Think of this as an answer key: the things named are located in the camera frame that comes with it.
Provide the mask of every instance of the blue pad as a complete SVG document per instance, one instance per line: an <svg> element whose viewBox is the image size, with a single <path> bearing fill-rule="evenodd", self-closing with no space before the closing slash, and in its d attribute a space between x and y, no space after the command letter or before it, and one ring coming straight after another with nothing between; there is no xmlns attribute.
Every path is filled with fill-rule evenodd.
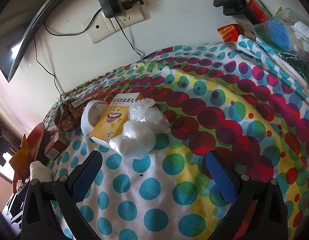
<svg viewBox="0 0 309 240"><path fill-rule="evenodd" d="M212 175L225 201L232 205L237 199L237 188L234 181L230 178L223 166L219 163L222 160L217 153L208 152L206 155L206 167Z"/></svg>

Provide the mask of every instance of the wall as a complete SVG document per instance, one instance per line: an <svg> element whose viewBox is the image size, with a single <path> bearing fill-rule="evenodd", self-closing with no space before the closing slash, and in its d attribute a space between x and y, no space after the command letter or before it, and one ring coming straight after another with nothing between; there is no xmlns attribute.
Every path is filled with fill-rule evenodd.
<svg viewBox="0 0 309 240"><path fill-rule="evenodd" d="M13 186L0 177L0 211L3 210L12 193Z"/></svg>
<svg viewBox="0 0 309 240"><path fill-rule="evenodd" d="M298 0L262 0L275 14L289 7L309 19ZM144 0L146 20L125 28L135 46L149 54L172 45L199 45L221 41L216 29L234 23L213 0ZM48 27L59 33L75 33L100 8L97 0L64 0L48 17ZM121 32L93 44L86 33L75 37L54 37L43 28L36 35L38 59L54 71L63 91L111 69L138 60ZM33 42L10 83L0 72L0 113L18 133L29 133L57 101L58 92L35 59Z"/></svg>

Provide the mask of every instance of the colorful bedspread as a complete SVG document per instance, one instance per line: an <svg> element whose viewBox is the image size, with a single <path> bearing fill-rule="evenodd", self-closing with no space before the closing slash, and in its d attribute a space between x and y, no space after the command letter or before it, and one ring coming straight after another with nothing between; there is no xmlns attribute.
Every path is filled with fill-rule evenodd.
<svg viewBox="0 0 309 240"><path fill-rule="evenodd" d="M309 214L309 89L298 78L271 48L244 36L237 46L218 42L154 52L66 93L45 118L48 125L70 97L109 103L118 93L141 92L156 101L171 127L157 135L153 153L121 158L78 129L66 134L67 150L47 166L58 178L92 150L102 152L102 168L77 204L101 239L206 240L230 207L201 168L203 155L216 149L239 173L277 179L292 239Z"/></svg>

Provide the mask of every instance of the power outlet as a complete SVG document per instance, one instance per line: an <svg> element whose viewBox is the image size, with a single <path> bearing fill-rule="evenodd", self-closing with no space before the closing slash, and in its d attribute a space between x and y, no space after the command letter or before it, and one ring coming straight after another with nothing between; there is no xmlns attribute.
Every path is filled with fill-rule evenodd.
<svg viewBox="0 0 309 240"><path fill-rule="evenodd" d="M86 28L90 23L91 18L85 20L82 25ZM115 28L113 27L111 21L107 19L104 14L101 12L98 14L93 21L90 28L87 30L87 33L92 40L93 44L101 41L105 37L109 36L110 34L116 32Z"/></svg>
<svg viewBox="0 0 309 240"><path fill-rule="evenodd" d="M145 19L143 13L142 13L142 9L140 6L140 3L137 2L136 4L133 5L133 7L129 10L125 10L122 7L122 2L125 0L118 0L118 4L121 8L121 15L117 16L117 20L120 23L120 25L122 26L122 28L127 27L131 24L143 21ZM118 31L120 30L120 27L116 21L116 19L111 18L112 24L115 27L115 30Z"/></svg>

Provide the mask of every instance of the small red box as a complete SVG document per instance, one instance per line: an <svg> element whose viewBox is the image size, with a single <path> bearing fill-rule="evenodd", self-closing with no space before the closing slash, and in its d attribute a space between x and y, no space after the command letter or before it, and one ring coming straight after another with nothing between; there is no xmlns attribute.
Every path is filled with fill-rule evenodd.
<svg viewBox="0 0 309 240"><path fill-rule="evenodd" d="M59 154L67 149L67 144L68 140L61 133L56 133L45 148L45 156L54 161Z"/></svg>

